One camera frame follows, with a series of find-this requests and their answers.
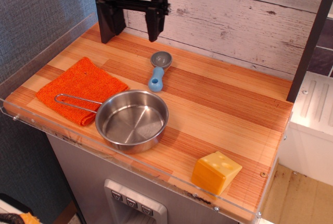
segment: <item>button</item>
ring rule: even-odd
[[[144,205],[141,206],[142,212],[146,215],[152,216],[152,210]]]
[[[111,193],[112,193],[113,198],[115,198],[116,200],[121,201],[121,202],[123,201],[123,196],[120,193],[117,193],[112,190],[111,190]]]
[[[127,205],[129,205],[130,207],[137,208],[137,203],[134,200],[126,198],[126,201],[127,201]]]

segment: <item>white wood panel wall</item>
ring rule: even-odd
[[[321,0],[169,0],[158,42],[292,80]],[[127,32],[148,38],[144,13]]]

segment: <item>toy cheese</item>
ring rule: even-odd
[[[217,151],[197,160],[192,183],[215,195],[220,195],[242,166]]]

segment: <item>screw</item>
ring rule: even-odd
[[[266,177],[267,177],[267,173],[266,173],[266,172],[260,172],[260,176],[261,176],[262,178],[266,178]]]

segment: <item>pan handle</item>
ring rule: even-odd
[[[89,111],[89,112],[92,112],[92,113],[97,113],[96,111],[93,111],[91,109],[87,109],[87,108],[82,108],[80,106],[77,106],[77,105],[73,105],[73,104],[69,104],[69,103],[65,103],[65,102],[62,102],[62,101],[59,101],[58,100],[58,97],[60,96],[67,96],[67,97],[71,97],[71,98],[75,98],[75,99],[79,99],[79,100],[83,100],[83,101],[87,101],[87,102],[91,102],[91,103],[97,103],[97,104],[101,104],[100,102],[96,102],[96,101],[91,101],[91,100],[88,100],[88,99],[84,99],[84,98],[81,98],[81,97],[77,97],[77,96],[73,96],[73,95],[67,95],[67,94],[58,94],[54,97],[54,100],[57,102],[57,103],[62,103],[62,104],[65,104],[65,105],[68,105],[68,106],[72,106],[72,107],[75,107],[75,108],[79,108],[79,109],[83,109],[83,110],[86,110],[86,111]]]

